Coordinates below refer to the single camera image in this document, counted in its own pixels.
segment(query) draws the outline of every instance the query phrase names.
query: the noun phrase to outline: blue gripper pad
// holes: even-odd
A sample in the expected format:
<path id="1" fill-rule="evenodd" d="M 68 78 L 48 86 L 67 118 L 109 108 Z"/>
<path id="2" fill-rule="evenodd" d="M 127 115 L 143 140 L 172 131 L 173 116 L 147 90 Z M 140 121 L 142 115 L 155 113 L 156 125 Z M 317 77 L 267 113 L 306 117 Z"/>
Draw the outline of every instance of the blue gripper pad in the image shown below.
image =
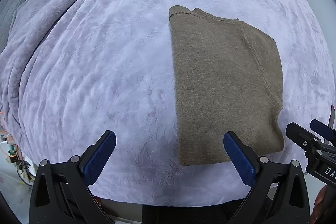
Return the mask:
<path id="1" fill-rule="evenodd" d="M 238 145 L 237 141 L 241 143 L 239 138 L 231 135 L 232 132 L 227 132 L 224 135 L 224 148 L 226 153 L 229 155 L 233 165 L 235 166 L 241 180 L 245 185 L 249 185 L 251 188 L 256 182 L 256 175 L 258 170 L 253 166 L 250 160 L 247 158 L 241 147 Z"/>
<path id="2" fill-rule="evenodd" d="M 108 130 L 95 145 L 91 145 L 82 155 L 81 172 L 86 186 L 94 184 L 116 147 L 114 132 Z"/>
<path id="3" fill-rule="evenodd" d="M 334 129 L 316 119 L 310 122 L 310 129 L 328 141 L 333 141 L 335 139 Z"/>

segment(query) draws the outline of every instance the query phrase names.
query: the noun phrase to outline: plush blanket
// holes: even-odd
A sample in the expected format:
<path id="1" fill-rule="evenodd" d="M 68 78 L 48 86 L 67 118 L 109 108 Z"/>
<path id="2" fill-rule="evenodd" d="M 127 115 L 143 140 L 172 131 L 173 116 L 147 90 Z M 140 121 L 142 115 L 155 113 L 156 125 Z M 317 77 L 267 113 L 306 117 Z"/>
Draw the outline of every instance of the plush blanket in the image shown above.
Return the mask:
<path id="1" fill-rule="evenodd" d="M 239 18 L 276 41 L 283 133 L 290 122 L 305 128 L 313 118 L 328 122 L 332 61 L 306 0 L 27 0 L 0 55 L 1 122 L 23 152 L 36 163 L 66 161 L 109 129 L 117 146 L 90 187 L 94 195 L 171 206 L 244 197 L 249 187 L 230 162 L 179 165 L 173 5 Z M 270 157 L 307 164 L 288 139 Z"/>

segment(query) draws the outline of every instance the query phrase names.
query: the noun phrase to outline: metal screw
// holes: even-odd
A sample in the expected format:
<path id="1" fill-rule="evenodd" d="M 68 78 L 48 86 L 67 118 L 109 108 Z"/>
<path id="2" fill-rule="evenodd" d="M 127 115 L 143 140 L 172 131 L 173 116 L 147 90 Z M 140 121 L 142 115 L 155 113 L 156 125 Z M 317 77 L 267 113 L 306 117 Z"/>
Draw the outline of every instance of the metal screw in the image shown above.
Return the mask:
<path id="1" fill-rule="evenodd" d="M 261 158 L 260 158 L 260 161 L 261 161 L 262 163 L 266 164 L 266 163 L 268 163 L 268 158 L 266 158 L 266 157 L 261 157 Z"/>
<path id="2" fill-rule="evenodd" d="M 292 164 L 293 164 L 295 167 L 299 167 L 299 166 L 300 166 L 300 163 L 299 163 L 297 160 L 293 160 L 293 161 L 292 161 Z"/>
<path id="3" fill-rule="evenodd" d="M 71 158 L 71 162 L 73 162 L 73 163 L 76 163 L 76 162 L 78 162 L 79 161 L 79 157 L 78 156 L 73 156 L 72 158 Z"/>
<path id="4" fill-rule="evenodd" d="M 45 166 L 47 163 L 48 163 L 47 160 L 41 160 L 40 165 L 41 165 L 41 166 Z"/>

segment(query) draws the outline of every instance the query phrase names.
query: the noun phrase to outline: bed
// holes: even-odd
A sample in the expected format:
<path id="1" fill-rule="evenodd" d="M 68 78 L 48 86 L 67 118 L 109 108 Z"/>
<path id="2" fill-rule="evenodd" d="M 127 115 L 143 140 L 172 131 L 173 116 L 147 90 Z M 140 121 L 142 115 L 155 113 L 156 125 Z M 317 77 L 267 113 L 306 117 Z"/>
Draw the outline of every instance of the bed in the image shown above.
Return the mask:
<path id="1" fill-rule="evenodd" d="M 283 68 L 283 133 L 327 123 L 332 61 L 306 0 L 27 0 L 0 55 L 1 122 L 35 163 L 81 155 L 112 130 L 117 146 L 92 193 L 120 202 L 210 206 L 249 191 L 231 162 L 181 166 L 168 11 L 239 18 L 271 36 Z M 286 138 L 272 161 L 303 151 Z"/>

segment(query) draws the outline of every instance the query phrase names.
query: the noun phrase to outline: knit fabric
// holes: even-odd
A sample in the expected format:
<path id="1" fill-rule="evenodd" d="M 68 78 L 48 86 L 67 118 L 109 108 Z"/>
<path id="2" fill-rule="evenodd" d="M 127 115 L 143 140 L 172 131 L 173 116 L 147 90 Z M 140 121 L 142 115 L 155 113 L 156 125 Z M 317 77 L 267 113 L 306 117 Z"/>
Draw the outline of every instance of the knit fabric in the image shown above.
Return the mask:
<path id="1" fill-rule="evenodd" d="M 275 41 L 237 20 L 182 6 L 169 10 L 181 165 L 229 161 L 234 131 L 258 155 L 283 149 L 283 78 Z"/>

